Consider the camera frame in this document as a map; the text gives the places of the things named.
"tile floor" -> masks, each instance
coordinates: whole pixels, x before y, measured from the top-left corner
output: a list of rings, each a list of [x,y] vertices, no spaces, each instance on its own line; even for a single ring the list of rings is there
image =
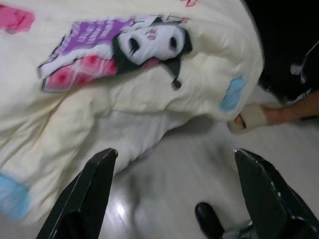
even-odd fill
[[[260,89],[251,98],[273,100]],[[204,239],[193,212],[201,200],[215,206],[226,228],[248,219],[233,159],[238,147],[273,163],[319,217],[318,142],[318,121],[235,136],[224,123],[194,119],[116,176],[100,239]],[[0,217],[0,238],[33,239],[40,227],[25,228]]]

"white blanket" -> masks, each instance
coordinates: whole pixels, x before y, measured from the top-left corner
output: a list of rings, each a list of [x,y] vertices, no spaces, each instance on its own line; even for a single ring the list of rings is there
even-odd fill
[[[64,170],[93,128],[102,127],[96,123],[101,115],[112,111],[187,115],[178,123],[168,123],[167,129],[201,114],[230,120],[245,105],[262,71],[258,36],[239,0],[199,0],[194,7],[185,7],[185,2],[179,0],[2,2],[35,14],[29,32],[15,35],[0,32],[0,175],[24,186],[21,190],[27,191],[28,198],[22,201],[27,205],[27,216],[23,218],[29,222],[51,209]],[[62,36],[68,34],[74,21],[158,13],[191,18],[185,28],[193,51],[182,60],[180,90],[172,89],[171,75],[161,65],[105,79],[66,94],[40,90],[36,68]],[[125,141],[126,131],[120,132],[122,137],[117,139],[106,132],[97,135],[95,143],[106,140],[103,148],[107,148],[112,141],[123,140],[125,144],[134,141]],[[161,136],[162,132],[150,144]],[[137,147],[140,150],[136,152],[146,149],[145,145]],[[129,155],[128,148],[120,148],[120,154]],[[87,160],[95,150],[90,147],[82,159]],[[123,156],[117,162],[117,171],[130,160]],[[0,187],[0,197],[5,194]]]

